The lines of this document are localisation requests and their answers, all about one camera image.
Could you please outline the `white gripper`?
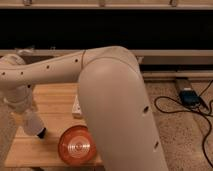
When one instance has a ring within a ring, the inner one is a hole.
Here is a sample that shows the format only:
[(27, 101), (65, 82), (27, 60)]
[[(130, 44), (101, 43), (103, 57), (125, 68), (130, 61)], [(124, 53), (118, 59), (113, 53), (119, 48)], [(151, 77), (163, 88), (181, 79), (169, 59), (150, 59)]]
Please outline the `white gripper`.
[(36, 104), (33, 97), (34, 87), (19, 86), (3, 92), (3, 101), (15, 113), (22, 114), (26, 110), (35, 110)]

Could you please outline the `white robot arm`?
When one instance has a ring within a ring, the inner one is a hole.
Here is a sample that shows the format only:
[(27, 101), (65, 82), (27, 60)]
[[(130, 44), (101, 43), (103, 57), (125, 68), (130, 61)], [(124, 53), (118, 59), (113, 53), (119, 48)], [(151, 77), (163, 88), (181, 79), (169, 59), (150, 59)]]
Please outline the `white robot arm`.
[(169, 171), (130, 50), (108, 46), (32, 64), (16, 54), (0, 58), (0, 91), (16, 108), (25, 105), (30, 85), (71, 82), (106, 171)]

